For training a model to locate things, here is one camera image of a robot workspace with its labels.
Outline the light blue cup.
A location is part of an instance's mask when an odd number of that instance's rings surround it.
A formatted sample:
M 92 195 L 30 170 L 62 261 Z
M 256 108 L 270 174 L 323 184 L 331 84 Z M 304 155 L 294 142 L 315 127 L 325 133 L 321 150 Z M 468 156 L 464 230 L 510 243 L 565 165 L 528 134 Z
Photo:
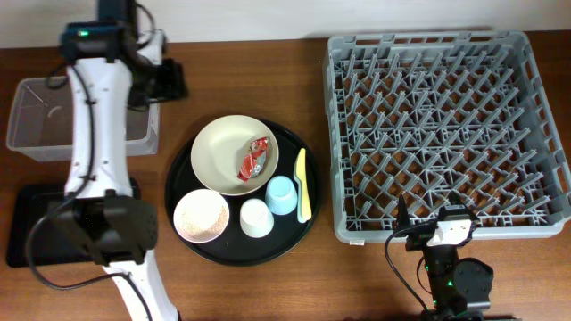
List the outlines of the light blue cup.
M 297 206 L 297 192 L 293 181 L 285 176 L 271 178 L 265 193 L 265 203 L 275 215 L 290 214 Z

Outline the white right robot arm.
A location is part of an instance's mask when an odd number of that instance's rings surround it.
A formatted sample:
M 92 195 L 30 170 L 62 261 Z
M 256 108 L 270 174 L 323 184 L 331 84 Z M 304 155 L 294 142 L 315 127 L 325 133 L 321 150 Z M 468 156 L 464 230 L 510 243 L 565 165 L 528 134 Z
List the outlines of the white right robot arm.
M 422 303 L 422 320 L 482 320 L 491 307 L 493 269 L 474 258 L 460 258 L 458 249 L 472 240 L 476 214 L 454 193 L 436 218 L 413 225 L 403 197 L 398 201 L 394 237 L 406 240 L 407 251 L 420 251 L 434 307 Z

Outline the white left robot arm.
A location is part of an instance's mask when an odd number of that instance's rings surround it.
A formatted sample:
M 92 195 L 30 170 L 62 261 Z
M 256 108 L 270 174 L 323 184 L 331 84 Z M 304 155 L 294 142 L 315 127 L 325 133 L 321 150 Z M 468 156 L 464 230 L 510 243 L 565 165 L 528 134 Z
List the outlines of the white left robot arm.
M 178 320 L 154 248 L 157 209 L 136 197 L 127 165 L 127 115 L 133 107 L 187 96 L 182 66 L 165 57 L 164 32 L 141 40 L 136 1 L 101 1 L 94 21 L 73 22 L 60 37 L 73 101 L 66 199 L 49 215 L 104 270 L 134 320 Z

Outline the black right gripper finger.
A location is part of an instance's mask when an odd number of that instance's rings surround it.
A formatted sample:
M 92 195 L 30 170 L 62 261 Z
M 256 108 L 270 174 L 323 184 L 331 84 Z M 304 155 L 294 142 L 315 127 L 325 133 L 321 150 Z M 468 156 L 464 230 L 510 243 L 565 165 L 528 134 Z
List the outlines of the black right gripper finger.
M 460 198 L 456 192 L 449 193 L 449 205 L 447 206 L 447 217 L 450 219 L 469 219 L 476 221 L 477 216 Z
M 409 226 L 410 226 L 410 216 L 408 213 L 407 205 L 403 195 L 400 195 L 398 200 L 397 223 L 395 229 L 402 230 Z

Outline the large cream bowl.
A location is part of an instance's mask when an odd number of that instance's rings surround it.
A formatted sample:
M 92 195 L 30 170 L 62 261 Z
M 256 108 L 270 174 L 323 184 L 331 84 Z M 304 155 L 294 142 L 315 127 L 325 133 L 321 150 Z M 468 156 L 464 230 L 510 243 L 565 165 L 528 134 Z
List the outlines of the large cream bowl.
M 256 139 L 269 140 L 266 162 L 261 173 L 244 181 L 238 178 L 244 156 Z M 252 193 L 265 185 L 277 169 L 277 139 L 260 120 L 244 116 L 224 116 L 206 125 L 196 136 L 190 152 L 198 180 L 207 188 L 228 196 Z

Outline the red snack wrapper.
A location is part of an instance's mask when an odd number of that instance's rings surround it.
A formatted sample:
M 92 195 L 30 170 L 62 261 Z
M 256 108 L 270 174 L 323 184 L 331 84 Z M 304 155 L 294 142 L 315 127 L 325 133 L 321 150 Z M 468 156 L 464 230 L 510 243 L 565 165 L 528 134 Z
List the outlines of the red snack wrapper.
M 268 148 L 269 138 L 267 136 L 252 141 L 241 163 L 237 177 L 245 182 L 257 177 L 264 168 Z

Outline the white cup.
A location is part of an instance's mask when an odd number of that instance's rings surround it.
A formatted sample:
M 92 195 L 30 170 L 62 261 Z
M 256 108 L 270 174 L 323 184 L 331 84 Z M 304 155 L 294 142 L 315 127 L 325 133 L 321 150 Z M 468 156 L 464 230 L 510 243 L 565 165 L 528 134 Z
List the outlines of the white cup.
M 247 236 L 265 237 L 273 226 L 273 214 L 264 201 L 252 198 L 243 203 L 240 209 L 240 227 Z

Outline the small pink bowl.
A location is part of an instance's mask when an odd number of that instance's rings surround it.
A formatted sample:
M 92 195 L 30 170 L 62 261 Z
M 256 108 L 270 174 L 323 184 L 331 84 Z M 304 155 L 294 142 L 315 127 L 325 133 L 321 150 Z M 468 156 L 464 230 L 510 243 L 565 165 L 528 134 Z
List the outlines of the small pink bowl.
M 209 189 L 198 189 L 182 197 L 174 210 L 175 231 L 190 243 L 207 243 L 226 229 L 230 212 L 227 201 Z

